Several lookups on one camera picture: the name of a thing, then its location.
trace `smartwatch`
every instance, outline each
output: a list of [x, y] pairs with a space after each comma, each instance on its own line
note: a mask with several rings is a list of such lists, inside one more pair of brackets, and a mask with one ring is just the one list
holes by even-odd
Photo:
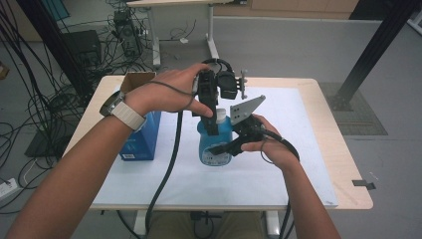
[[124, 93], [117, 91], [112, 94], [100, 108], [104, 117], [115, 116], [135, 131], [139, 131], [146, 123], [146, 118], [124, 103]]

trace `white watch strap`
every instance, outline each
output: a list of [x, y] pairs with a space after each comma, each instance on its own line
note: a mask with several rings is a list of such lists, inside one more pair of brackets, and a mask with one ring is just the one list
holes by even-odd
[[144, 117], [140, 116], [124, 102], [117, 104], [117, 106], [115, 106], [115, 108], [111, 111], [111, 114], [124, 122], [127, 126], [131, 127], [133, 130], [139, 129], [139, 127], [145, 122]]

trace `blue box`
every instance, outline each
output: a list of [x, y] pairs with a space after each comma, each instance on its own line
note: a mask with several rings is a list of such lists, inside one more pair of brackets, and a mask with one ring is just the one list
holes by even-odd
[[146, 123], [138, 132], [133, 132], [120, 151], [120, 157], [125, 161], [153, 160], [157, 144], [161, 112], [151, 112], [146, 115]]
[[[155, 73], [127, 73], [120, 90], [128, 93], [152, 80]], [[133, 132], [127, 139], [119, 155], [122, 160], [153, 160], [158, 137], [161, 112], [151, 112], [146, 116], [146, 123], [138, 132]]]

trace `person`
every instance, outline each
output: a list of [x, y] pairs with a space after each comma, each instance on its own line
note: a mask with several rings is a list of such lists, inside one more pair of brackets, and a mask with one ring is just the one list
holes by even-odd
[[[205, 64], [194, 64], [185, 70], [171, 70], [148, 84], [126, 94], [124, 102], [139, 115], [152, 111], [190, 110], [206, 117], [212, 111], [188, 94], [195, 76], [209, 70]], [[266, 127], [278, 131], [264, 118], [256, 116]], [[115, 156], [132, 129], [116, 117], [101, 119], [59, 161], [29, 198], [7, 233], [7, 238], [70, 238], [100, 191]], [[285, 178], [299, 238], [339, 238], [329, 215], [298, 160], [285, 146], [273, 139], [249, 142], [244, 151], [259, 151], [278, 167]]]

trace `blue spray bottle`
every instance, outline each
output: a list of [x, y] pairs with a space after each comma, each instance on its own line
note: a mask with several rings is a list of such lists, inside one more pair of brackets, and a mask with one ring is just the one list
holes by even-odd
[[225, 109], [217, 109], [218, 135], [208, 135], [202, 121], [198, 123], [198, 132], [201, 134], [199, 141], [199, 158], [201, 162], [210, 166], [222, 166], [230, 162], [232, 155], [224, 152], [218, 155], [212, 154], [208, 148], [226, 144], [233, 139], [230, 118], [226, 117]]

